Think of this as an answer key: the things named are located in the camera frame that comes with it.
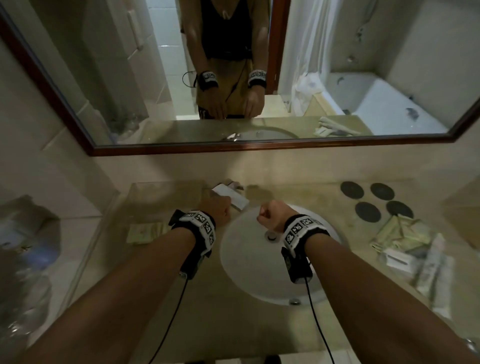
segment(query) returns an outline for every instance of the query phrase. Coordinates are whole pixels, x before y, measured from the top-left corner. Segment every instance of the wooden mirror frame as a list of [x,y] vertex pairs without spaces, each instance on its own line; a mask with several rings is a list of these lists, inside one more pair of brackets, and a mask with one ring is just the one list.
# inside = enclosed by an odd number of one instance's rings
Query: wooden mirror frame
[[[286,22],[290,0],[278,0],[278,5],[272,11],[272,26],[276,26],[278,34],[269,47],[274,50],[275,58],[269,60],[270,73],[269,88],[272,91],[278,85],[281,65],[281,54],[285,42]],[[175,153],[203,153],[203,152],[230,152],[240,150],[265,150],[265,149],[295,149],[295,148],[320,148],[332,146],[377,146],[390,144],[430,144],[453,143],[468,128],[480,118],[480,98],[467,110],[467,112],[445,134],[413,134],[413,135],[385,135],[385,136],[357,136],[348,138],[312,138],[279,141],[245,141],[245,142],[211,142],[211,143],[183,143],[183,144],[136,144],[124,146],[97,146],[82,126],[67,100],[55,86],[40,61],[37,59],[22,34],[15,24],[2,9],[0,14],[0,35],[14,57],[21,64],[25,72],[36,84],[47,102],[52,106],[57,115],[63,120],[68,130],[73,134],[85,153],[93,157],[124,156],[140,154],[175,154]]]

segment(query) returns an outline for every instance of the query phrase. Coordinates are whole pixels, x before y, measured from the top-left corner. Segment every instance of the wristband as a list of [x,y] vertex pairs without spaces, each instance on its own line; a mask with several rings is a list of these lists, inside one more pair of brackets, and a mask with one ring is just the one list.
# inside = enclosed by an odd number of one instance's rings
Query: wristband
[[261,86],[267,88],[267,72],[262,70],[254,70],[248,75],[248,88],[252,86]]
[[185,259],[180,268],[180,274],[192,279],[205,257],[209,257],[215,242],[215,221],[206,212],[192,210],[184,214],[180,210],[175,211],[170,222],[173,229],[185,228],[195,236],[195,246]]
[[202,72],[197,76],[198,86],[202,91],[208,90],[212,87],[218,87],[218,80],[215,73],[212,71]]
[[282,241],[293,258],[296,258],[298,253],[304,255],[303,248],[307,239],[312,235],[318,233],[330,235],[325,226],[310,216],[295,215],[292,218],[293,221],[288,224],[282,235]]

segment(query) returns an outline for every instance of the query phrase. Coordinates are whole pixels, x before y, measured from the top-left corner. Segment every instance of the black coaster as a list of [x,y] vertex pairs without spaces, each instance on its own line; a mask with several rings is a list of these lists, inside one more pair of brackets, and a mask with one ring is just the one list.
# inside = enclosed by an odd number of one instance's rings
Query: black coaster
[[365,195],[363,188],[351,181],[342,182],[340,185],[340,190],[342,190],[345,196],[353,198],[354,200],[359,200],[363,197],[363,195]]
[[374,196],[381,200],[390,201],[395,198],[395,192],[392,188],[383,183],[374,183],[370,186],[370,191]]
[[387,211],[390,215],[403,215],[413,218],[413,211],[410,207],[399,201],[388,201]]
[[355,212],[360,219],[366,222],[378,222],[382,218],[380,210],[375,205],[368,202],[359,202],[355,206]]

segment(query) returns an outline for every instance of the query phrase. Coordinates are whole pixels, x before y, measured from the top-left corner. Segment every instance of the person's right hand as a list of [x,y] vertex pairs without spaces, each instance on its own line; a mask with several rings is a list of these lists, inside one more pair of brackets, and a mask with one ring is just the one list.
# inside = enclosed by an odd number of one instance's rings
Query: person's right hand
[[267,229],[283,233],[288,218],[299,213],[283,201],[270,201],[260,207],[257,221]]
[[218,87],[212,87],[205,90],[207,99],[207,110],[217,120],[222,120],[227,117],[227,104],[222,98],[222,94]]

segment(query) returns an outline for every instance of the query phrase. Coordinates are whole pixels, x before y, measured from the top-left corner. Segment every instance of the marble countertop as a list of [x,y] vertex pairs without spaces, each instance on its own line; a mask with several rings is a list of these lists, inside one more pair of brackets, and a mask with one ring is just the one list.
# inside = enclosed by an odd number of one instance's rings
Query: marble countertop
[[[396,193],[395,200],[407,204],[431,228],[447,239],[446,253],[457,260],[452,290],[452,317],[447,323],[462,337],[480,337],[480,259],[443,218],[441,208],[418,190],[411,181],[358,182],[365,191],[361,199],[377,206],[382,218],[377,223],[361,220],[355,213],[357,200],[344,196],[339,183],[248,186],[249,208],[258,208],[271,199],[302,206],[329,221],[348,242],[353,253],[374,266],[395,283],[421,296],[397,272],[378,261],[369,241],[390,218],[386,201],[373,196],[370,185],[383,182]],[[176,208],[194,207],[207,191],[202,182],[142,183],[134,185],[118,201],[118,208],[101,233],[77,286],[74,299],[87,291],[115,264],[128,256],[132,247],[125,243],[132,223],[155,222],[171,216]],[[234,212],[235,219],[239,212]],[[227,276],[219,258],[222,230],[211,257],[205,260],[189,282],[168,337],[157,356],[162,363],[253,357],[267,354],[324,350],[309,306],[280,306],[260,301],[240,290]],[[148,362],[155,352],[178,303],[184,281],[180,278],[151,320],[132,358],[132,363]],[[347,349],[348,340],[328,301],[315,304],[320,325],[332,350]]]

